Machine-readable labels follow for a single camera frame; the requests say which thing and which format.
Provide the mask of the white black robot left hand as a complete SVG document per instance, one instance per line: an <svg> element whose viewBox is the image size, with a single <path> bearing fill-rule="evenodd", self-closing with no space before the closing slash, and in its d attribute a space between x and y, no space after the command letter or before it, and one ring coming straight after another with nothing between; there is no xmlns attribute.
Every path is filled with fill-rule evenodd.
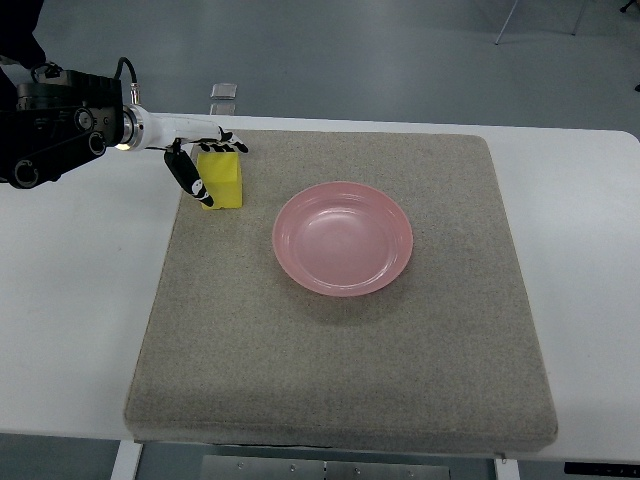
<svg viewBox="0 0 640 480"><path fill-rule="evenodd" d="M205 186L185 147L194 147L197 154L248 152L247 145L239 137L215 122L150 113L140 105L128 106L126 115L130 120L131 135L122 146L131 151L162 151L166 166L181 188L205 207L214 207L215 197Z"/></svg>

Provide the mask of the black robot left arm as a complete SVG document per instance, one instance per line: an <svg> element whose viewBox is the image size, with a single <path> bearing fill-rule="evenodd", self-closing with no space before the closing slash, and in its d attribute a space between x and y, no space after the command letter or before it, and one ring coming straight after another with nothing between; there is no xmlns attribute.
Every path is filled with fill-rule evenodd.
<svg viewBox="0 0 640 480"><path fill-rule="evenodd" d="M16 88L16 106L1 112L1 181L32 189L128 143L134 120L122 99L125 69L137 102L137 75L126 57L112 76L64 70L53 62L35 65L31 81Z"/></svg>

